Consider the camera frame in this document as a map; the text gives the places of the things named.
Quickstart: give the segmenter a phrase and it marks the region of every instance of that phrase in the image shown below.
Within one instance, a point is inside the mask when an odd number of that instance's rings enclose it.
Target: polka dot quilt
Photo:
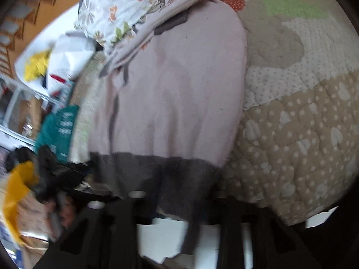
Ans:
[[[287,224],[358,173],[359,37],[336,0],[222,0],[248,36],[245,112],[221,191]]]

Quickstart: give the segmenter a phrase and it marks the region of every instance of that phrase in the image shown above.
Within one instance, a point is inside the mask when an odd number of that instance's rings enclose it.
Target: green patch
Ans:
[[[301,0],[264,0],[269,16],[281,14],[306,19],[324,19],[327,13],[319,7],[309,5]]]
[[[111,44],[115,45],[116,43],[118,43],[124,37],[124,35],[130,30],[131,30],[131,27],[129,26],[129,24],[127,22],[125,22],[125,24],[123,25],[123,32],[121,31],[121,29],[116,27],[116,30],[114,33],[115,39],[113,41],[111,41]]]

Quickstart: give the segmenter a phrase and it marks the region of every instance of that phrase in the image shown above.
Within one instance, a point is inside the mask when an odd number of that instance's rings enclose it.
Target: teal bag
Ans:
[[[35,153],[43,145],[48,145],[60,163],[68,162],[72,130],[79,107],[67,106],[56,114],[49,114],[44,119],[41,131],[35,143]]]

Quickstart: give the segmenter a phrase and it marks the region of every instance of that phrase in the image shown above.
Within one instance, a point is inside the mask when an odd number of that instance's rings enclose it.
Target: orange polka dot fabric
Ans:
[[[221,1],[231,6],[232,9],[236,12],[242,10],[245,6],[244,0],[221,0]]]

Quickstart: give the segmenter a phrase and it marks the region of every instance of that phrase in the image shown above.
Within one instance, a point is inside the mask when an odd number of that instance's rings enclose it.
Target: white plastic bag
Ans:
[[[57,40],[47,67],[49,94],[62,89],[64,82],[76,79],[96,51],[97,42],[82,32],[70,32]]]

